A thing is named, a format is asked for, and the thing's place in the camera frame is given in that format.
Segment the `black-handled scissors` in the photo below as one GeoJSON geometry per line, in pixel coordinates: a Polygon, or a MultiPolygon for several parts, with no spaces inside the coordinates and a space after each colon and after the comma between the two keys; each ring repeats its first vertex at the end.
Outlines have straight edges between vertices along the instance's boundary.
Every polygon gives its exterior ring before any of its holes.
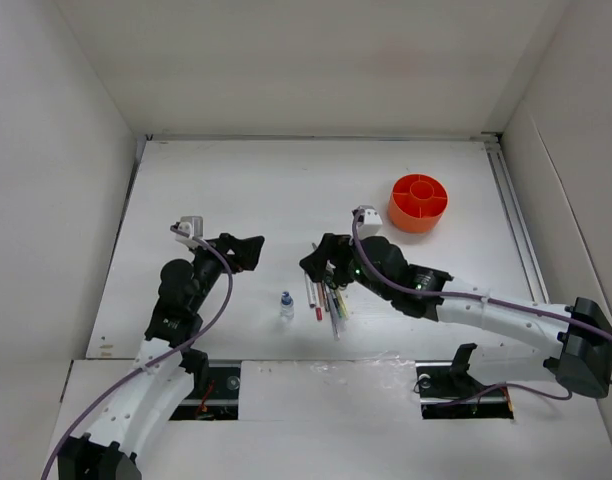
{"type": "Polygon", "coordinates": [[[311,279],[332,288],[330,280],[333,268],[326,250],[316,247],[313,252],[311,279]]]}

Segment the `purple-capped white marker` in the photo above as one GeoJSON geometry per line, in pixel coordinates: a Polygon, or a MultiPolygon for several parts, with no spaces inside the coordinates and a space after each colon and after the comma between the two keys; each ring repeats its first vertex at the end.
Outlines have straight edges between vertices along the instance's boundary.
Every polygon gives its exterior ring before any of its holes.
{"type": "Polygon", "coordinates": [[[316,302],[315,293],[314,293],[314,286],[307,274],[304,274],[304,281],[305,281],[305,286],[306,286],[306,293],[307,293],[309,307],[315,308],[317,305],[317,302],[316,302]]]}

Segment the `small blue-capped glue bottle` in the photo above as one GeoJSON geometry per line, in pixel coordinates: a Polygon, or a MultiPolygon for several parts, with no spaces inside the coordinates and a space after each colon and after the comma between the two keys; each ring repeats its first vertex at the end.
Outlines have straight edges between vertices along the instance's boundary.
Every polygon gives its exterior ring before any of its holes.
{"type": "Polygon", "coordinates": [[[286,322],[294,318],[294,301],[288,291],[284,291],[280,298],[280,318],[286,322]]]}

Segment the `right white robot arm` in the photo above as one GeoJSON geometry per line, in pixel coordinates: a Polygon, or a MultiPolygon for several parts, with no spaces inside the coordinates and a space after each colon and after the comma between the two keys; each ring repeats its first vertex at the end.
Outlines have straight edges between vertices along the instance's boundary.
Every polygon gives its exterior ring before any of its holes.
{"type": "Polygon", "coordinates": [[[494,297],[449,273],[409,263],[382,236],[361,241],[326,233],[300,267],[332,287],[357,282],[402,314],[475,327],[512,339],[492,349],[464,344],[448,369],[459,393],[512,380],[554,381],[594,399],[607,397],[612,377],[612,326],[601,307],[579,297],[571,305],[494,297]]]}

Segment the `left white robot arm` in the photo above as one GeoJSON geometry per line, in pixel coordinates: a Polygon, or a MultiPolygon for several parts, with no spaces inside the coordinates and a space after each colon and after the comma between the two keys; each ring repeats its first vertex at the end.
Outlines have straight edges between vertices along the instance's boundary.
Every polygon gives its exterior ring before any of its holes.
{"type": "Polygon", "coordinates": [[[264,237],[204,240],[189,223],[171,228],[191,251],[160,272],[158,299],[128,373],[95,399],[57,442],[43,472],[61,479],[139,479],[139,462],[188,396],[208,387],[209,360],[193,345],[211,327],[199,309],[220,278],[254,270],[264,237]]]}

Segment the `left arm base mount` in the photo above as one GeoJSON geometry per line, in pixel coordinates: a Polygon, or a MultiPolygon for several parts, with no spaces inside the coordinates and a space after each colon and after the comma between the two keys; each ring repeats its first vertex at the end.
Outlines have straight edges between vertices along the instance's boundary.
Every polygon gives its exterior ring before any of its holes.
{"type": "Polygon", "coordinates": [[[205,380],[172,413],[171,421],[235,421],[241,386],[240,363],[211,363],[205,380]]]}

